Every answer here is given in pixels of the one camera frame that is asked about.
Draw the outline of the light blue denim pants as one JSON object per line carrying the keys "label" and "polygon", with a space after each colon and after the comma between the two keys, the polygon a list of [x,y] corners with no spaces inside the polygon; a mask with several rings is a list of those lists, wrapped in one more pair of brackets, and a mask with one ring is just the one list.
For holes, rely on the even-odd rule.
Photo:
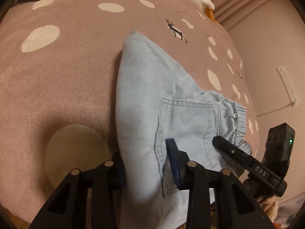
{"label": "light blue denim pants", "polygon": [[247,154],[246,108],[201,90],[179,62],[133,31],[123,43],[116,91],[116,128],[126,170],[122,228],[177,228],[186,222],[188,191],[179,191],[166,139],[204,168],[244,169],[212,144],[219,135]]}

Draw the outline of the pink polka dot bedspread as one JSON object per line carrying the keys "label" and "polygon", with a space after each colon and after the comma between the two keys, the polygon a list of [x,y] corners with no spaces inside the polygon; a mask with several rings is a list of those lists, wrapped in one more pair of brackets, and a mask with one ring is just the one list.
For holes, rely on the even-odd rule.
{"label": "pink polka dot bedspread", "polygon": [[133,30],[180,62],[203,89],[247,109],[245,138],[259,132],[242,60],[224,26],[200,0],[52,0],[13,7],[1,23],[1,203],[31,221],[54,186],[45,167],[60,128],[92,133],[116,150],[114,86],[120,51]]}

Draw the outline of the white wall power strip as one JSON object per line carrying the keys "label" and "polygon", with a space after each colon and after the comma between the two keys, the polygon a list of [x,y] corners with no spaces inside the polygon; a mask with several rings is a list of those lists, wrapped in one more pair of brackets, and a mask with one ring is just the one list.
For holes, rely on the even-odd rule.
{"label": "white wall power strip", "polygon": [[295,88],[295,85],[293,83],[292,78],[290,77],[290,74],[286,70],[284,66],[280,66],[277,68],[277,72],[279,76],[281,77],[281,80],[283,82],[283,85],[286,89],[288,98],[290,100],[291,107],[296,106],[298,104],[298,96],[297,91]]}

